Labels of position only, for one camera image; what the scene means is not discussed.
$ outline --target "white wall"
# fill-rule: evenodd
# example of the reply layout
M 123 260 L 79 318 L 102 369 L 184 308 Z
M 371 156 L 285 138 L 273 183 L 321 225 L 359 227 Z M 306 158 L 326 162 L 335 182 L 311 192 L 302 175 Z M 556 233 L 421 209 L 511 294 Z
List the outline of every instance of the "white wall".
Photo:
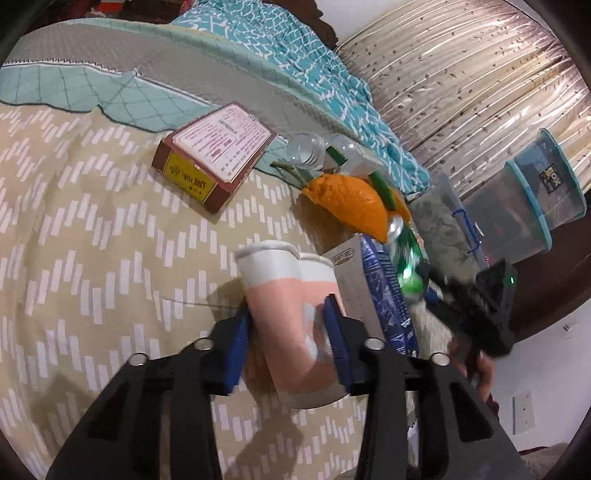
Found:
M 319 10 L 324 12 L 322 20 L 335 29 L 336 35 L 339 37 L 339 44 L 341 44 L 381 16 L 409 1 L 369 0 L 362 2 L 360 0 L 316 0 L 316 5 Z M 515 5 L 517 8 L 521 8 L 539 22 L 543 22 L 541 17 L 524 0 L 509 0 L 509 3 Z
M 492 395 L 515 447 L 525 450 L 571 441 L 591 406 L 591 300 L 515 344 L 496 365 Z M 532 392 L 535 427 L 513 435 L 512 398 L 527 390 Z

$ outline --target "clear plastic bottle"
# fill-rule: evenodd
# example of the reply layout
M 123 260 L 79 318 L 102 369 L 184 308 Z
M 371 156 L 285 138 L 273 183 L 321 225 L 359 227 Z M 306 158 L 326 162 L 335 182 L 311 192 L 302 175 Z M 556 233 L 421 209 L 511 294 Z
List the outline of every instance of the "clear plastic bottle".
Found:
M 287 161 L 302 170 L 322 170 L 326 147 L 324 138 L 315 133 L 295 134 L 285 149 Z
M 337 150 L 347 162 L 340 171 L 353 177 L 367 177 L 374 171 L 388 178 L 388 169 L 383 162 L 369 149 L 343 134 L 331 135 L 328 139 L 331 147 Z

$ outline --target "metal screw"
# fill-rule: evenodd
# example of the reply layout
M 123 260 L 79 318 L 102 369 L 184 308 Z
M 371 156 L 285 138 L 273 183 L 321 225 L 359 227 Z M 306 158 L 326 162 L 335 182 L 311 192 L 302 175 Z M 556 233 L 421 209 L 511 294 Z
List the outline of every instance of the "metal screw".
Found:
M 213 348 L 213 340 L 209 337 L 202 337 L 194 343 L 197 350 L 205 351 Z
M 386 346 L 386 344 L 384 343 L 383 340 L 380 340 L 379 338 L 368 338 L 365 343 L 365 348 L 369 349 L 369 350 L 383 350 L 384 347 Z
M 452 362 L 452 359 L 446 353 L 437 352 L 432 354 L 431 362 L 433 362 L 435 365 L 439 365 L 440 367 L 445 367 Z
M 139 367 L 140 365 L 145 365 L 148 363 L 148 355 L 145 353 L 135 353 L 129 357 L 129 364 L 133 367 Z

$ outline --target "curtain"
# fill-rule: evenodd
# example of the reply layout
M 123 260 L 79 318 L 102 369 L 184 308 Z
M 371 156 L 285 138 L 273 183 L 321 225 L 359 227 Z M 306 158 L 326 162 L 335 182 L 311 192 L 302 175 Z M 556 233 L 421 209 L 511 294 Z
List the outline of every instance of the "curtain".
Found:
M 403 146 L 462 196 L 548 128 L 591 187 L 591 95 L 568 52 L 503 0 L 412 0 L 338 49 Z

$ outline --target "pink paper cup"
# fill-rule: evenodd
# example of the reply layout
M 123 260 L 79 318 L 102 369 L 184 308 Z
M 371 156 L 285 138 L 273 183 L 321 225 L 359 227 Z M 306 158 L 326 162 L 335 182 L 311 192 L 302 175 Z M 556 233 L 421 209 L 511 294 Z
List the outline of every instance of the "pink paper cup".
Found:
M 270 240 L 239 249 L 236 263 L 280 401 L 316 408 L 344 397 L 322 318 L 326 296 L 339 297 L 330 260 Z

